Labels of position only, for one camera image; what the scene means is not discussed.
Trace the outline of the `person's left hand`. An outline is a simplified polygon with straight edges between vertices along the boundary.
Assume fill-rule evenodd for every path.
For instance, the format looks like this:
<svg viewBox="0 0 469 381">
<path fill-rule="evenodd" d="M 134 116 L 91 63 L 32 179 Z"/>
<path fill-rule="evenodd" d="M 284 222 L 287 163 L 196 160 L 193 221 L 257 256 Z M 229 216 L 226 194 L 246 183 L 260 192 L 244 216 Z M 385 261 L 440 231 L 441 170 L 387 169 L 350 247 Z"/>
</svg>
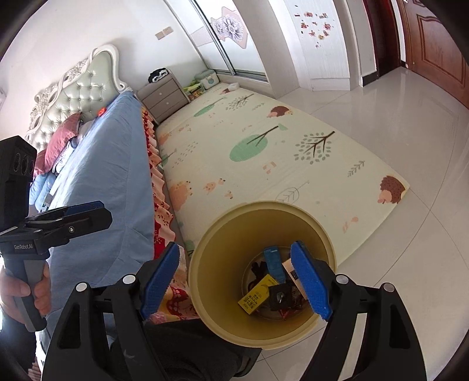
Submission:
<svg viewBox="0 0 469 381">
<path fill-rule="evenodd" d="M 1 269 L 1 309 L 12 319 L 25 324 L 21 316 L 15 298 L 24 298 L 31 294 L 30 287 L 21 279 L 7 275 L 6 269 Z M 40 314 L 45 317 L 52 309 L 51 279 L 48 263 L 44 265 L 42 280 L 36 284 L 33 290 L 34 305 Z"/>
</svg>

